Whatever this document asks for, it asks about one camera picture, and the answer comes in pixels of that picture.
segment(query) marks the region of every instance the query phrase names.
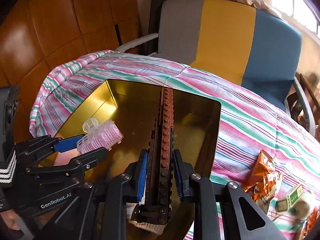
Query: orange snack bag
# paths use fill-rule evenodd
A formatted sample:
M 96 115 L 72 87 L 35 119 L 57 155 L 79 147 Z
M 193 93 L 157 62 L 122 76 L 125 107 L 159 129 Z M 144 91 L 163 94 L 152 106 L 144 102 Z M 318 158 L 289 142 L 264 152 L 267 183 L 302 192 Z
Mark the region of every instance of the orange snack bag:
M 305 231 L 305 236 L 309 233 L 309 231 L 311 230 L 311 228 L 314 226 L 314 224 L 316 223 L 316 220 L 318 218 L 319 214 L 318 214 L 318 208 L 315 207 L 312 211 L 312 213 L 310 214 L 310 216 L 308 217 L 307 220 L 307 226 L 306 226 L 306 231 Z
M 265 150 L 261 150 L 243 190 L 267 213 L 270 201 L 278 193 L 282 180 L 283 174 L 276 171 L 273 158 Z

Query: pink and green striped cloth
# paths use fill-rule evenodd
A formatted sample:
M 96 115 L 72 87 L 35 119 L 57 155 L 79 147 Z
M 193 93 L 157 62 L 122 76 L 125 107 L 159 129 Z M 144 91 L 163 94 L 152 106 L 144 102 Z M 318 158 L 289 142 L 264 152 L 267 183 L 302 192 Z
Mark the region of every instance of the pink and green striped cloth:
M 277 198 L 301 183 L 304 191 L 313 190 L 319 205 L 320 144 L 303 127 L 245 88 L 165 59 L 107 50 L 57 66 L 45 78 L 30 113 L 31 134 L 54 136 L 81 102 L 106 79 L 156 84 L 218 100 L 222 105 L 221 121 L 211 181 L 244 183 L 260 150 L 264 149 L 273 157 L 277 170 L 284 173 Z M 275 200 L 268 216 L 271 219 L 277 216 Z M 274 223 L 287 239 L 294 238 L 300 225 L 295 224 L 290 213 Z M 192 237 L 193 228 L 185 239 Z

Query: human hand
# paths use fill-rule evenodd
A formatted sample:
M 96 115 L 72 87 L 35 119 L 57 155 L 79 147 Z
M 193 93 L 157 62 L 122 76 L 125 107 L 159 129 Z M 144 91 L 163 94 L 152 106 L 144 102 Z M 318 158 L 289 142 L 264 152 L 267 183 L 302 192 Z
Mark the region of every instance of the human hand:
M 16 212 L 14 212 L 12 209 L 0 213 L 2 216 L 2 219 L 8 226 L 8 228 L 13 229 L 13 230 L 20 230 L 19 225 L 15 221 L 15 219 L 19 218 Z

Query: blue chair cushion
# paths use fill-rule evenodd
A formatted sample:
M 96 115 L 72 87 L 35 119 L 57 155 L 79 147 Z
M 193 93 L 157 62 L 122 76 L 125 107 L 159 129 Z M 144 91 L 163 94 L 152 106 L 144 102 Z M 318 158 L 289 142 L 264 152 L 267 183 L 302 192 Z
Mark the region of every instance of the blue chair cushion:
M 242 87 L 258 94 L 263 99 L 285 111 L 284 100 L 288 94 L 293 80 L 273 82 L 252 82 L 249 79 L 242 79 Z
M 253 82 L 293 80 L 300 49 L 301 34 L 296 29 L 257 9 L 252 46 L 243 79 Z

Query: chair backrest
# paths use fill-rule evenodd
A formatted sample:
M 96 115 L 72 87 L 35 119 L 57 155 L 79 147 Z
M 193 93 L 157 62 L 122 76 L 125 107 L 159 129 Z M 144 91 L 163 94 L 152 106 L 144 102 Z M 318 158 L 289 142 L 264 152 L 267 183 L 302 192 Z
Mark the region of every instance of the chair backrest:
M 252 90 L 294 78 L 301 34 L 283 20 L 226 0 L 168 0 L 161 11 L 159 57 L 214 73 Z

